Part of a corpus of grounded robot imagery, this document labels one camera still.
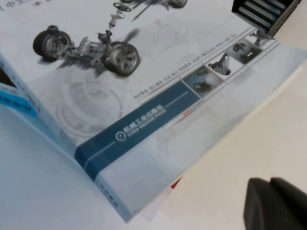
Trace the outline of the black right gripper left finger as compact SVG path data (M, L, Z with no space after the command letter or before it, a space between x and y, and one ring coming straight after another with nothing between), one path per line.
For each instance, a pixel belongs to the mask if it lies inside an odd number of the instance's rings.
M247 230L289 230L292 216L281 195L260 178L248 181L243 219Z

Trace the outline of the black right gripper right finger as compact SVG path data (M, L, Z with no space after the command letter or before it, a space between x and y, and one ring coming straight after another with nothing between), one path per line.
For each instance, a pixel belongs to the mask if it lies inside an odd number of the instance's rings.
M273 177L270 184L281 195L283 201L301 224L307 229L307 194L297 186L291 184L281 177Z

